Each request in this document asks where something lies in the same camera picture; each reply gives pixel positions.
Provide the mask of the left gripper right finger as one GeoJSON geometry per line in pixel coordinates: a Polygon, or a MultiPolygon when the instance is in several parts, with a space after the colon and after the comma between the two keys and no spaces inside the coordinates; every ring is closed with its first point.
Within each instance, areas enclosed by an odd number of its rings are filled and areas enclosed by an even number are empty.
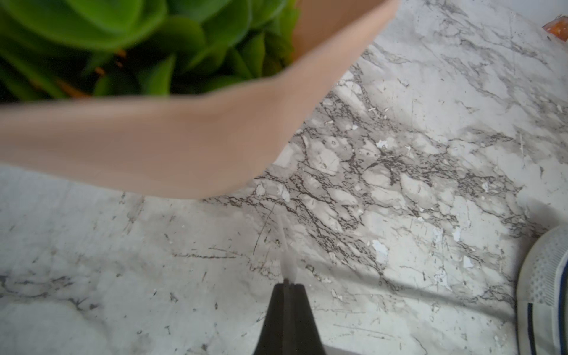
{"type": "Polygon", "coordinates": [[[288,285],[288,354],[325,354],[306,288],[288,285]]]}

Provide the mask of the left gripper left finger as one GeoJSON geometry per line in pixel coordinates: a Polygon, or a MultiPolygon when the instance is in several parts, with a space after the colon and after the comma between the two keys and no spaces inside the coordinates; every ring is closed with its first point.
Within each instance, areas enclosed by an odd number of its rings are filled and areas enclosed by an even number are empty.
{"type": "Polygon", "coordinates": [[[273,288],[253,355],[287,354],[288,346],[285,344],[285,291],[287,287],[288,283],[279,283],[273,288]]]}

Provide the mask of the grey canvas sneaker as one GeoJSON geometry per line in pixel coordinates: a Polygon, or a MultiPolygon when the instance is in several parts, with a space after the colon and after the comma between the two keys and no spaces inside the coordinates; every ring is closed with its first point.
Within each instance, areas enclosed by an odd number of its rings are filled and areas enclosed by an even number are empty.
{"type": "Polygon", "coordinates": [[[567,353],[567,226],[542,235],[528,252],[516,287],[520,354],[567,353]]]}

